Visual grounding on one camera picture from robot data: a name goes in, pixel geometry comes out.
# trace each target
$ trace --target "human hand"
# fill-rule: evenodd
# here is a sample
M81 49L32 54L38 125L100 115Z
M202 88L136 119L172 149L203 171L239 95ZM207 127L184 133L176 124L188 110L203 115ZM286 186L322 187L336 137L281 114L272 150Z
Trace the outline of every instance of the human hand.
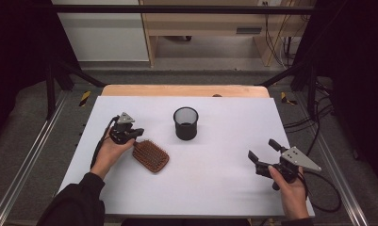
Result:
M309 218L304 184L298 178L294 183L289 184L273 166L269 166L268 169L271 178L280 186L283 210L288 220ZM299 171L303 174L303 168L300 167Z
M125 144L116 144L109 137L108 131L107 138L104 139L103 145L97 154L94 166L91 168L90 172L98 175L104 180L111 167L124 152L133 146L134 142L135 139L132 138Z

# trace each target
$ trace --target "black mesh cup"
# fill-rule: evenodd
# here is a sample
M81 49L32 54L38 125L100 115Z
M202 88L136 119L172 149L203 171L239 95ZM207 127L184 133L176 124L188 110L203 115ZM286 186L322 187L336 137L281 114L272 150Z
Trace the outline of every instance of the black mesh cup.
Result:
M184 106L173 114L176 135L183 140L191 140L197 135L198 113L191 107Z

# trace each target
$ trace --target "white cabinet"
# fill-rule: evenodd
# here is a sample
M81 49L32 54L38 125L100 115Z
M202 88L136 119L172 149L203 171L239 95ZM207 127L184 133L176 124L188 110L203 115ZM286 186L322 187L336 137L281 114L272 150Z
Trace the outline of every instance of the white cabinet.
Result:
M59 5L138 5L137 0L53 0ZM59 13L79 61L148 61L140 14Z

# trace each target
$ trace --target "hairbrush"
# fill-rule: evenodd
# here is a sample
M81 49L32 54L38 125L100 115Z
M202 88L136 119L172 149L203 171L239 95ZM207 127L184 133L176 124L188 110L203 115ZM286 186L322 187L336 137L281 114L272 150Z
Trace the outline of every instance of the hairbrush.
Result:
M133 156L149 171L159 172L169 161L169 156L159 148L153 141L135 141Z

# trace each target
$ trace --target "white tabletop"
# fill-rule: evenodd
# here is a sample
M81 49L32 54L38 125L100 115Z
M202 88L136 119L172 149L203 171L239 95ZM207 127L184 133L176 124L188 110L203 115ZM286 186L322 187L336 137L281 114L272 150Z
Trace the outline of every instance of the white tabletop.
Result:
M174 132L173 112L191 106L199 113L198 134L190 141ZM151 139L170 156L152 173L123 154L107 175L101 193L107 214L160 218L259 218L283 216L280 192L272 179L255 174L247 154L277 163L270 138L289 147L272 98L98 97L60 190L79 183L89 171L95 146L109 121L122 112L133 128L144 128L137 141ZM308 211L314 211L308 203Z

